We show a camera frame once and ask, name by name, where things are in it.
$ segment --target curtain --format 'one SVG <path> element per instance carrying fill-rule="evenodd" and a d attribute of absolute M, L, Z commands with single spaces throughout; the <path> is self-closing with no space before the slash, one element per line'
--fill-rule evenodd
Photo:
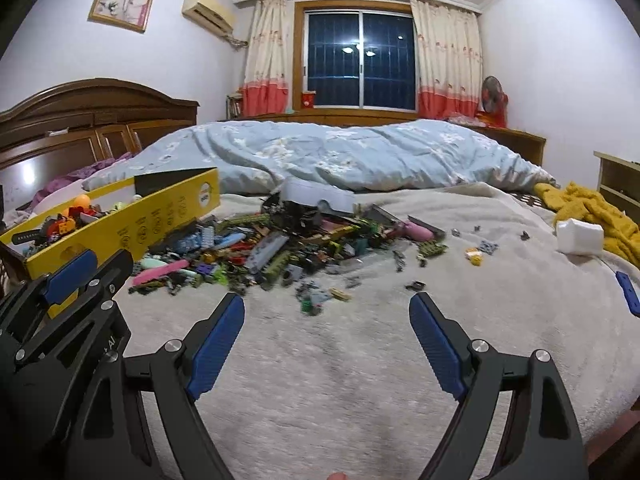
<path fill-rule="evenodd" d="M 242 86 L 245 117 L 280 114 L 287 107 L 288 29 L 287 0 L 256 3 Z"/>
<path fill-rule="evenodd" d="M 418 114 L 474 117 L 482 85 L 478 18 L 472 12 L 411 1 L 416 30 Z"/>

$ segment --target bedside table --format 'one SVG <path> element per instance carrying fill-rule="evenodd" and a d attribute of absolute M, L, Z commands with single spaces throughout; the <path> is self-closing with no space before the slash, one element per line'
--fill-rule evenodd
<path fill-rule="evenodd" d="M 640 223 L 640 164 L 607 153 L 593 155 L 600 159 L 598 191 L 607 202 Z"/>

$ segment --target wooden headboard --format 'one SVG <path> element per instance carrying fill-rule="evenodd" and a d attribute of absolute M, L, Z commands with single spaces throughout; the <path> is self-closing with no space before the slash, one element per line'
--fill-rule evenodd
<path fill-rule="evenodd" d="M 52 179 L 99 160 L 137 153 L 196 123 L 198 103 L 152 88 L 96 78 L 65 83 L 0 113 L 5 209 L 30 202 Z M 49 132 L 68 130 L 49 135 Z"/>

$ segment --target yellow blanket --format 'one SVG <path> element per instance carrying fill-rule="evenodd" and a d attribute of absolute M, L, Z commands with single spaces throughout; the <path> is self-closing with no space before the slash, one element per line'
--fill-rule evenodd
<path fill-rule="evenodd" d="M 564 189 L 536 184 L 533 190 L 549 209 L 556 211 L 554 225 L 569 218 L 599 224 L 604 229 L 604 249 L 640 267 L 638 224 L 604 200 L 600 193 L 575 182 Z"/>

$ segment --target yellow cardboard box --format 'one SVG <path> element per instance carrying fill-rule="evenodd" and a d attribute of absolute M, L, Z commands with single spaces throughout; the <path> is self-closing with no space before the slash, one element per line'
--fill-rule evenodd
<path fill-rule="evenodd" d="M 116 202 L 128 203 L 135 194 L 135 178 L 87 193 L 91 203 L 100 205 L 102 210 L 110 210 Z M 28 244 L 14 246 L 12 236 L 38 229 L 48 216 L 55 217 L 72 203 L 73 200 L 65 202 L 0 236 L 0 255 L 11 278 L 33 279 L 47 272 L 55 272 L 85 249 L 95 253 L 98 265 L 121 248 L 129 251 L 134 260 L 139 260 L 149 246 L 162 240 L 168 232 L 193 218 L 207 215 L 220 205 L 218 170 L 213 168 L 145 196 L 61 238 L 39 253 L 24 258 L 22 249 Z M 49 315 L 54 317 L 72 300 L 69 298 L 62 306 L 52 307 Z"/>

